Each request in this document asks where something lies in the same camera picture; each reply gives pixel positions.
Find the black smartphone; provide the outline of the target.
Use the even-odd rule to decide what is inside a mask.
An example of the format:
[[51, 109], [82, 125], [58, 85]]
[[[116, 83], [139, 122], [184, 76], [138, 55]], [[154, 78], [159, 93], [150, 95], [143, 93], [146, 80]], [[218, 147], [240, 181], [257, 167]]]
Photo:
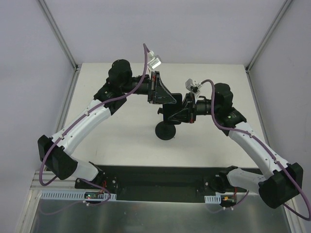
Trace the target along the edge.
[[173, 93], [172, 96], [175, 98], [175, 104], [163, 104], [163, 121], [164, 122], [177, 122], [174, 115], [182, 109], [182, 94]]

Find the black round-base phone stand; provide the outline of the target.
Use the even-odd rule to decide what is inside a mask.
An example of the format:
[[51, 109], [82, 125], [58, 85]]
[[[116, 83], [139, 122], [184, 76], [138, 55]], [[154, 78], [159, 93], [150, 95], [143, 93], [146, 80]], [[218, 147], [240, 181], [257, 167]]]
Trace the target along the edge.
[[159, 108], [157, 114], [162, 114], [163, 120], [155, 127], [156, 136], [164, 141], [173, 139], [176, 134], [176, 127], [171, 120], [171, 115], [164, 110], [164, 107]]

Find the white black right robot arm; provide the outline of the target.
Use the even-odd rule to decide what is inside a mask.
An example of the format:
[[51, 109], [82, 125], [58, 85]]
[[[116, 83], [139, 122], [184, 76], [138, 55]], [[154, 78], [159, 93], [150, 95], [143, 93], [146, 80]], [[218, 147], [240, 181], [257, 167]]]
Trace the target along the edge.
[[288, 200], [301, 195], [303, 168], [291, 164], [275, 153], [256, 135], [246, 118], [233, 107], [233, 93], [225, 83], [212, 84], [211, 98], [199, 96], [199, 89], [206, 84], [189, 80], [189, 93], [183, 98], [173, 94], [174, 101], [163, 105], [166, 124], [194, 123], [197, 116], [210, 115], [216, 127], [235, 141], [255, 162], [261, 174], [247, 172], [230, 166], [220, 173], [219, 192], [240, 187], [258, 194], [266, 205], [275, 209]]

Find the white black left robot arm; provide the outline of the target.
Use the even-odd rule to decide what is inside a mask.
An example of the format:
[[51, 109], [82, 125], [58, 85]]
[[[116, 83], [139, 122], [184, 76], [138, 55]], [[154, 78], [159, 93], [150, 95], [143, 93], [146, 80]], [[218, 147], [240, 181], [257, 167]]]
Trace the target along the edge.
[[51, 137], [43, 135], [38, 139], [42, 166], [60, 180], [73, 176], [86, 180], [93, 189], [99, 188], [103, 183], [99, 169], [90, 162], [73, 158], [72, 154], [93, 129], [125, 104], [130, 94], [147, 95], [150, 104], [176, 103], [155, 70], [160, 64], [160, 58], [155, 57], [144, 64], [143, 75], [133, 77], [130, 63], [124, 59], [116, 60], [108, 71], [105, 84], [86, 109]]

